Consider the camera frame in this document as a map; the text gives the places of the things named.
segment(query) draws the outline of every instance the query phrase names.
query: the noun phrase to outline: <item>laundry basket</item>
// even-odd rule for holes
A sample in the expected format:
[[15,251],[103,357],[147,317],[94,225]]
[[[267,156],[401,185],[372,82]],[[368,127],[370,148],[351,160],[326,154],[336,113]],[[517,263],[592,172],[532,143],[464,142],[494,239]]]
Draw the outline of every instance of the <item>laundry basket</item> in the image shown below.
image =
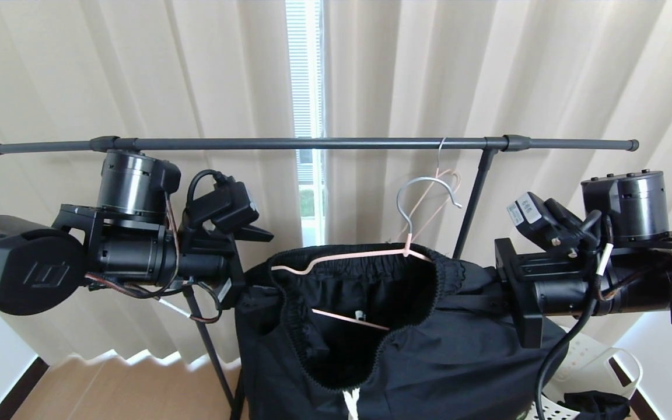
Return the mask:
[[[621,385],[609,363],[617,354],[631,358],[637,366],[637,378],[626,386]],[[541,396],[541,403],[544,405],[545,420],[571,420],[579,415],[578,411],[569,410],[554,402],[563,401],[565,393],[600,391],[631,399],[640,379],[642,379],[642,365],[631,353],[621,348],[608,348],[594,338],[582,333],[577,334],[570,342],[569,351],[562,365],[544,387],[546,395]],[[526,420],[538,419],[535,408],[534,403]]]

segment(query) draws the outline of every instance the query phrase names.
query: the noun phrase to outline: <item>clothes rack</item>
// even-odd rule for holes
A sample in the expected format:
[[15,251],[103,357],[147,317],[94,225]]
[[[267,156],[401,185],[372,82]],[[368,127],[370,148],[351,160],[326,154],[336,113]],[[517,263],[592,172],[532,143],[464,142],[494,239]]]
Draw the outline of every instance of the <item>clothes rack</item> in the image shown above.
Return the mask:
[[[482,138],[118,138],[117,136],[101,136],[89,141],[54,141],[40,143],[0,144],[0,155],[9,153],[29,152],[72,152],[96,151],[106,152],[109,149],[122,151],[240,151],[258,149],[259,151],[291,151],[292,149],[476,149],[483,151],[478,162],[474,188],[471,190],[466,212],[458,234],[453,258],[460,258],[468,237],[470,226],[474,221],[475,210],[484,189],[486,177],[497,152],[520,152],[528,149],[589,149],[591,151],[637,151],[637,140],[608,141],[587,139],[544,139],[528,138],[520,135],[483,136]],[[198,309],[192,292],[184,295],[194,312]],[[235,395],[228,385],[221,367],[218,368],[214,345],[209,337],[206,326],[198,324],[198,332],[202,337],[206,350],[214,363],[219,381],[230,403],[231,420],[239,420],[242,412],[244,394],[241,386],[242,369],[238,378]]]

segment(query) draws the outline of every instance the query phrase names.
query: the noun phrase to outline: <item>floor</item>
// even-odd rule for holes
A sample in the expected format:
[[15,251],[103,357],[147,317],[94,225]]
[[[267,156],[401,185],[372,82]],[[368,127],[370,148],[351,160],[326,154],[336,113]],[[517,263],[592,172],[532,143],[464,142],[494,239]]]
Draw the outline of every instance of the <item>floor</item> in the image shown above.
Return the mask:
[[[240,366],[225,366],[234,390]],[[228,420],[229,405],[208,357],[188,365],[181,359],[144,356],[127,362],[110,356],[86,362],[69,357],[51,367],[13,420]],[[248,420],[247,405],[243,419]],[[638,420],[632,413],[629,420]]]

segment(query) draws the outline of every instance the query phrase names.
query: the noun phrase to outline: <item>label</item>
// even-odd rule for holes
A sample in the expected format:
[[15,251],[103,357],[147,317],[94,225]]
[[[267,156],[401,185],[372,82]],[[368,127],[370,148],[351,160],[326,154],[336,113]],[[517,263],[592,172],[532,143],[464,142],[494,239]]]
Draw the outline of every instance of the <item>label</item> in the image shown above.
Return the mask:
[[517,204],[514,202],[507,206],[507,213],[510,215],[512,223],[515,223],[515,226],[523,223],[523,214],[520,213],[520,210],[517,208]]
[[230,288],[232,287],[232,279],[227,279],[224,285],[222,285],[222,288],[219,290],[219,293],[216,294],[216,298],[219,299],[219,302],[222,302],[227,295],[227,292],[230,291]]
[[525,220],[527,220],[528,223],[534,223],[541,218],[541,213],[539,213],[538,208],[536,208],[533,199],[530,197],[530,194],[523,194],[522,197],[517,199],[516,203],[520,205],[520,208],[523,210]]

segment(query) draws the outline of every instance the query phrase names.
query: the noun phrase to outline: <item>curtain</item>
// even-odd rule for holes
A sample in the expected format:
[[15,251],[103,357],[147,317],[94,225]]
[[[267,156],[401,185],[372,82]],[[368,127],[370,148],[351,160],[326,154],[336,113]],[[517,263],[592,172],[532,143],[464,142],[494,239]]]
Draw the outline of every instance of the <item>curtain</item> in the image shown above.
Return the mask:
[[[464,260],[493,265],[497,237],[534,252],[507,204],[533,191],[582,215],[579,182],[606,173],[664,170],[672,228],[672,2],[325,0],[324,27],[327,135],[640,140],[637,152],[497,155]],[[462,203],[480,154],[440,154],[440,168],[461,175]],[[397,190],[434,175],[437,152],[326,156],[328,241],[403,240]],[[411,187],[406,208],[424,188]],[[415,225],[445,200],[440,190],[421,205]],[[463,217],[448,206],[418,242],[452,254]],[[612,344],[638,316],[595,318],[586,332]]]
[[[0,2],[0,143],[293,135],[285,2],[187,0]],[[269,244],[240,243],[248,268],[301,244],[294,151],[148,152],[190,178],[213,167],[243,181]],[[50,225],[62,202],[94,205],[103,155],[0,157],[0,214]],[[200,189],[211,188],[206,181]],[[206,316],[211,299],[197,291]],[[187,309],[183,297],[169,298]],[[5,320],[53,363],[111,349],[185,361],[205,350],[194,323],[152,301],[79,290],[51,311]],[[237,357],[232,313],[210,327],[224,361]]]

